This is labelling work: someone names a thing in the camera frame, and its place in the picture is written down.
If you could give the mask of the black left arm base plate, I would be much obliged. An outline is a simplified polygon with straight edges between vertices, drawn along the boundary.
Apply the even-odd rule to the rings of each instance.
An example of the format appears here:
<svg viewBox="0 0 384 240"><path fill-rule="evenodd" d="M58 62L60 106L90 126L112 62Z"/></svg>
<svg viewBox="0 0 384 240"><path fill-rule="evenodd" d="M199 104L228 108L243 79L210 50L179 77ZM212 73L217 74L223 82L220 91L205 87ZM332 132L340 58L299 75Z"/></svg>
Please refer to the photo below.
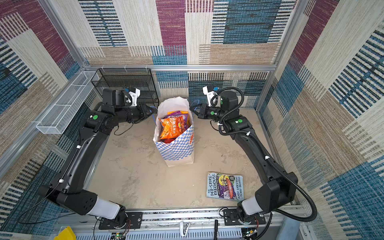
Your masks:
<svg viewBox="0 0 384 240"><path fill-rule="evenodd" d="M101 218L99 230L128 230L139 229L143 220L143 212L120 213L113 220Z"/></svg>

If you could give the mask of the purple snack bag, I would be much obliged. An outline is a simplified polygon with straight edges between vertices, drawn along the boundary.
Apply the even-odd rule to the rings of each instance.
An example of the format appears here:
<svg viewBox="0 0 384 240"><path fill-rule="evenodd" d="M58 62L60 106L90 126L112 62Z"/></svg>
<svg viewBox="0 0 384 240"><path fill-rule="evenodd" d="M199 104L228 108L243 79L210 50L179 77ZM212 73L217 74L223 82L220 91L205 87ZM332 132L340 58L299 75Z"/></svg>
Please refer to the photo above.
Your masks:
<svg viewBox="0 0 384 240"><path fill-rule="evenodd" d="M183 118L185 130L187 130L190 127L189 112L187 112L187 111L174 111L174 112L169 112L169 114L167 115L167 118L176 118L176 117L182 117Z"/></svg>

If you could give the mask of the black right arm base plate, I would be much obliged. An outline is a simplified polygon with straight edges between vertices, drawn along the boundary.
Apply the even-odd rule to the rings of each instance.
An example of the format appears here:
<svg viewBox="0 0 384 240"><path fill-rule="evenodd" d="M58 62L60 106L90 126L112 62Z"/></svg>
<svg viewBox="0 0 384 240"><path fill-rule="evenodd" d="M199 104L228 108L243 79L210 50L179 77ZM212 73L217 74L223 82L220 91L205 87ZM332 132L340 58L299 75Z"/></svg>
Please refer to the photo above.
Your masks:
<svg viewBox="0 0 384 240"><path fill-rule="evenodd" d="M219 210L219 215L224 218L226 226L264 225L267 223L265 217L261 217L259 214L249 216L237 209L222 208Z"/></svg>

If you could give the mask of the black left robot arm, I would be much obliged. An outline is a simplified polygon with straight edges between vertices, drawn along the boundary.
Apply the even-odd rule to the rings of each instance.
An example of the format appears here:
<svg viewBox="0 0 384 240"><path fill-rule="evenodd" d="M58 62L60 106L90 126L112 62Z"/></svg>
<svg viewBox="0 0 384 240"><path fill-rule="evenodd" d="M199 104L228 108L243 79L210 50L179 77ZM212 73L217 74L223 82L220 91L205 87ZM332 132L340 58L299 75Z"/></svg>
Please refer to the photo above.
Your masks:
<svg viewBox="0 0 384 240"><path fill-rule="evenodd" d="M48 201L81 216L91 215L107 221L111 228L122 228L127 220L126 208L101 199L85 190L86 178L102 145L120 123L136 125L157 112L139 102L138 89L104 89L103 100L86 112L74 147L64 165L49 185L38 194Z"/></svg>

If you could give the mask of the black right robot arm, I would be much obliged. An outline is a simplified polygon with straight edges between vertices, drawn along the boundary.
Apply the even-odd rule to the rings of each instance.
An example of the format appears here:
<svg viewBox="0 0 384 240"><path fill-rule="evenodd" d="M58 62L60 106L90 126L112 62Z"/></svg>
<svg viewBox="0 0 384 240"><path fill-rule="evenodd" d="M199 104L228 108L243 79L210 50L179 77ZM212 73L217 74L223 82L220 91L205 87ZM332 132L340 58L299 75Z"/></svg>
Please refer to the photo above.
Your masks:
<svg viewBox="0 0 384 240"><path fill-rule="evenodd" d="M199 119L218 124L222 136L230 136L246 153L262 182L255 194L238 203L239 222L248 224L255 215L267 214L293 201L298 179L287 173L269 154L249 120L239 111L245 96L236 87L224 89L203 87L207 103L190 107Z"/></svg>

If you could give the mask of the blue checkered paper bag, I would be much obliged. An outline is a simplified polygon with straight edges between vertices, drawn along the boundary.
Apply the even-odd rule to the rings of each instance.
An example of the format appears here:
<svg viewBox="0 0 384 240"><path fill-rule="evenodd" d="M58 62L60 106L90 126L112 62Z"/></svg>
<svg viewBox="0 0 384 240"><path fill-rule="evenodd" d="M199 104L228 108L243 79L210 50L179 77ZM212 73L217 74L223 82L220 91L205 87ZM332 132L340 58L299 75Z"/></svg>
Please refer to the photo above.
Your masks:
<svg viewBox="0 0 384 240"><path fill-rule="evenodd" d="M166 119L169 112L187 111L190 116L190 127L176 139L161 140L163 127L162 119ZM168 167L192 164L194 162L194 123L187 99L175 97L164 100L158 106L154 143Z"/></svg>

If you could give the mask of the orange snack bag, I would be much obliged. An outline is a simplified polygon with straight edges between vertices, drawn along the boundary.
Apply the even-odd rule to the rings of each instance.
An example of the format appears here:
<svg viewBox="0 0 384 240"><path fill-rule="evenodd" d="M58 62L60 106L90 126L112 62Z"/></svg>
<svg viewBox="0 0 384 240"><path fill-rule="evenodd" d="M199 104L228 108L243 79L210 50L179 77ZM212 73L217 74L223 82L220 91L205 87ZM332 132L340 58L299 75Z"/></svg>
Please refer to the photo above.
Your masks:
<svg viewBox="0 0 384 240"><path fill-rule="evenodd" d="M163 127L161 140L176 139L186 130L183 116L162 119L161 124Z"/></svg>

